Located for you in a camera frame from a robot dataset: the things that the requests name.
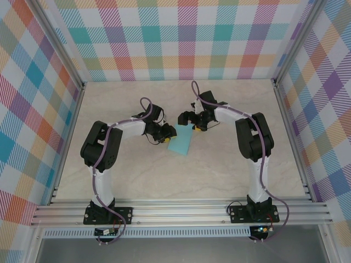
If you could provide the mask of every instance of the colorful checkered pattern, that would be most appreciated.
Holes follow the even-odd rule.
[[[280,89],[314,192],[351,259],[350,0],[328,1]]]
[[[58,19],[45,1],[52,0],[41,0],[43,8],[53,25],[63,19],[69,35],[62,37],[72,39],[84,65],[69,50],[74,63],[81,73],[85,67],[93,81],[270,78],[276,52],[301,4],[54,0]]]
[[[0,0],[0,262],[19,262],[78,88],[24,0]]]
[[[286,56],[289,54],[291,48],[294,46],[294,43],[295,43],[295,40],[296,40],[296,37],[298,36],[298,34],[300,33],[300,30],[302,29],[302,26],[303,24],[305,23],[310,11],[311,11],[311,8],[314,4],[316,0],[309,0],[308,1],[308,4],[306,5],[305,7],[305,10],[303,11],[303,14],[302,16],[300,17],[300,20],[299,22],[297,23],[297,26],[293,32],[293,34],[291,35],[290,37],[290,40],[284,50],[284,53],[283,55],[281,56],[280,60],[279,60],[279,63],[278,63],[278,66],[277,68],[275,69],[275,72],[273,74],[273,78],[276,78],[280,69],[281,69],[281,66],[283,65],[285,59],[286,59]]]

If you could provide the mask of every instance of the metal frame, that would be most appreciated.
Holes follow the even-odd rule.
[[[290,207],[289,225],[330,224],[332,218],[325,203],[311,200],[306,184],[303,185],[305,196],[284,198]],[[245,198],[237,198],[246,204]],[[116,206],[133,207],[133,221],[128,228],[134,227],[184,227],[184,226],[259,226],[259,223],[231,224],[226,213],[227,205],[232,200],[216,199],[117,199]],[[53,196],[49,206],[40,206],[34,215],[34,227],[83,227],[84,213],[89,200],[56,200]],[[273,202],[278,207],[282,225],[286,218],[286,208],[280,202]]]
[[[288,53],[285,61],[283,62],[283,65],[280,68],[280,71],[277,74],[275,81],[278,84],[278,86],[281,80],[285,77],[285,75],[289,71],[294,59],[297,56],[297,53],[305,43],[305,40],[308,38],[308,35],[312,30],[314,23],[316,22],[320,13],[323,11],[324,6],[326,5],[327,2],[328,0],[316,0],[314,2],[305,23],[303,24],[300,32],[298,33],[298,36],[296,37],[290,52]]]
[[[59,36],[56,33],[56,30],[52,27],[50,21],[45,15],[43,8],[41,7],[41,5],[38,3],[37,0],[26,0],[26,3],[31,9],[35,18],[38,20],[40,26],[43,28],[45,35],[47,36],[54,50],[56,51],[59,58],[63,62],[71,78],[73,79],[77,87],[80,87],[82,89],[84,86],[84,81],[79,76],[79,73],[76,70],[76,67],[74,66],[72,60],[68,56],[66,49],[64,48],[63,44],[60,41]]]
[[[283,40],[281,41],[281,44],[279,45],[278,50],[276,51],[276,56],[274,59],[273,64],[271,65],[269,72],[267,74],[267,78],[272,78],[275,75],[276,72],[276,68],[278,67],[278,64],[280,62],[281,57],[284,55],[284,52],[286,50],[287,45],[290,42],[290,38],[293,35],[296,26],[298,25],[300,18],[302,17],[302,15],[304,14],[304,11],[308,5],[309,0],[300,0],[300,3],[293,15],[293,18],[289,24],[289,27],[287,28],[286,32],[285,32],[285,36],[283,38]]]
[[[94,238],[92,235],[93,226],[83,225],[83,217],[89,200],[56,200],[56,193],[66,161],[69,145],[73,136],[74,127],[80,111],[82,99],[84,96],[84,84],[72,61],[68,57],[63,45],[60,43],[57,34],[46,18],[44,11],[36,0],[26,0],[34,15],[39,18],[41,25],[48,35],[49,40],[55,50],[60,54],[64,65],[70,75],[74,78],[77,85],[81,87],[81,92],[77,101],[76,111],[73,115],[72,124],[67,136],[67,143],[63,150],[63,157],[60,161],[58,172],[55,178],[52,196],[48,198],[47,206],[39,206],[32,221],[32,238],[30,250],[27,253],[25,262],[35,262],[39,252],[41,241],[44,238]],[[288,69],[293,63],[300,47],[303,45],[313,23],[322,11],[327,0],[316,1],[307,18],[301,32],[299,33],[295,44],[287,56],[277,80],[273,82],[274,92],[279,104],[284,125],[289,137],[294,158],[297,163],[299,174],[301,176],[305,196],[283,198],[291,209],[288,225],[318,225],[321,237],[331,262],[341,262],[334,243],[335,237],[332,231],[332,216],[329,213],[325,203],[315,203],[315,194],[309,191],[311,186],[307,176],[304,163],[298,152],[297,141],[293,136],[291,124],[288,121],[287,110],[283,103],[279,89],[275,85],[279,83],[287,74]],[[245,198],[236,198],[238,201],[246,204]],[[260,224],[231,224],[230,217],[226,213],[227,205],[233,200],[227,198],[217,199],[121,199],[116,200],[117,206],[133,207],[133,221],[128,225],[127,235],[125,237],[159,237],[152,236],[155,231],[163,230],[165,237],[177,237],[176,235],[185,235],[195,237],[198,235],[205,236],[247,236],[247,229],[250,226]],[[274,202],[280,213],[280,222],[276,225],[282,225],[286,219],[286,208],[279,202]]]
[[[77,60],[77,63],[80,66],[80,70],[82,74],[85,76],[86,81],[93,81],[92,76],[89,73],[89,70],[87,69],[87,66],[85,65],[83,58],[81,56],[81,53],[79,52],[77,46],[75,45],[75,42],[73,40],[73,37],[71,36],[71,33],[63,19],[63,17],[60,14],[60,11],[55,4],[54,0],[46,0],[46,4],[51,12],[51,14],[54,16],[55,22],[57,25],[60,27],[61,33],[63,34],[64,38],[67,41],[67,46],[71,50],[73,57]]]

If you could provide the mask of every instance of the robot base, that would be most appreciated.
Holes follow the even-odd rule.
[[[229,214],[230,214],[230,222],[232,224],[235,223],[278,223],[279,220],[279,214],[278,210],[275,205],[272,205],[267,211],[266,214],[263,214],[261,216],[257,216],[256,220],[253,220],[252,217],[250,216],[246,206],[244,205],[231,205],[229,207]]]
[[[109,208],[119,213],[125,219],[127,225],[132,223],[132,207],[115,207],[115,200],[113,200]],[[119,223],[123,224],[122,219],[90,201],[84,215],[84,225],[118,225]]]

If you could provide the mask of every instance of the gray floor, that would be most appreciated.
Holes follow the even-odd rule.
[[[317,226],[287,226],[276,238],[125,238],[110,246],[94,239],[44,239],[37,263],[310,263],[328,262]]]

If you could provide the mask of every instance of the aluminum rail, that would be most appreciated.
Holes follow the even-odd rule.
[[[289,225],[318,225],[332,223],[332,217],[325,203],[311,200],[307,185],[305,196],[283,198],[290,207]],[[39,206],[34,215],[35,227],[91,227],[83,225],[84,212],[89,200],[57,200],[55,189],[49,206]],[[244,205],[244,198],[236,198]],[[133,220],[129,227],[175,227],[175,226],[254,226],[259,223],[231,224],[226,208],[233,200],[217,199],[117,199],[115,206],[133,207]],[[274,202],[282,225],[286,218],[286,208]]]

